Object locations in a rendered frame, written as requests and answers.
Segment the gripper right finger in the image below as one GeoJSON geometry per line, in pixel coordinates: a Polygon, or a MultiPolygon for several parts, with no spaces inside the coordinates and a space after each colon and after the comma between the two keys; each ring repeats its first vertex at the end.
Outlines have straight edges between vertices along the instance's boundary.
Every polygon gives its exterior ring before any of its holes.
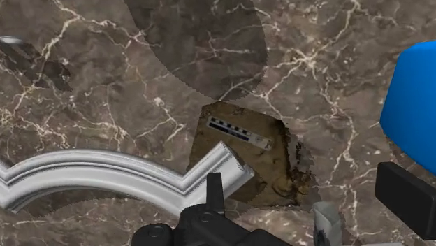
{"type": "Polygon", "coordinates": [[[377,165],[375,196],[424,240],[436,240],[436,188],[393,162],[377,165]]]}

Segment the brown rough flat slab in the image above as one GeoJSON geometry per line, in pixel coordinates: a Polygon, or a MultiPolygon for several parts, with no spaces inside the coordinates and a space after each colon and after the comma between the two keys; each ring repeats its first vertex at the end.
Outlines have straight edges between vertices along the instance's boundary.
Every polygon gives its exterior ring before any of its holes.
{"type": "Polygon", "coordinates": [[[188,167],[218,142],[254,169],[254,177],[231,198],[255,207],[306,208],[318,199],[310,153],[283,121],[225,102],[201,108],[188,167]]]}

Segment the blue rounded container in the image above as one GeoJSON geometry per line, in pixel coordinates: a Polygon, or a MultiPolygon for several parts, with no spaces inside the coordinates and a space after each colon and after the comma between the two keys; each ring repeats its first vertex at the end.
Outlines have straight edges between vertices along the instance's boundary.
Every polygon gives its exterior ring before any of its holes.
{"type": "Polygon", "coordinates": [[[408,157],[436,175],[436,41],[400,53],[379,124],[408,157]]]}

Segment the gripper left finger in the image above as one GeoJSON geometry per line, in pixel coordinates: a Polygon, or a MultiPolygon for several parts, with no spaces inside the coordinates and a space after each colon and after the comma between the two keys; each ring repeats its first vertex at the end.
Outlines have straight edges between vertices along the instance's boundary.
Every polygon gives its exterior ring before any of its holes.
{"type": "Polygon", "coordinates": [[[206,202],[185,208],[177,226],[148,224],[131,238],[131,246],[237,246],[249,235],[225,216],[220,173],[207,175],[206,202]]]}

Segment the white ornate moulded frame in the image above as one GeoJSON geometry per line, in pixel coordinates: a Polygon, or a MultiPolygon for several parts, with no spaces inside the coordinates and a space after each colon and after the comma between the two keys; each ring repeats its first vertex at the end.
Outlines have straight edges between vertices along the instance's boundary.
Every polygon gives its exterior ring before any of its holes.
{"type": "Polygon", "coordinates": [[[181,175],[148,159],[109,150],[72,149],[40,154],[7,168],[0,162],[0,207],[18,212],[42,196],[71,189],[99,189],[150,202],[178,216],[206,201],[206,176],[219,172],[229,197],[254,177],[220,142],[181,175]]]}

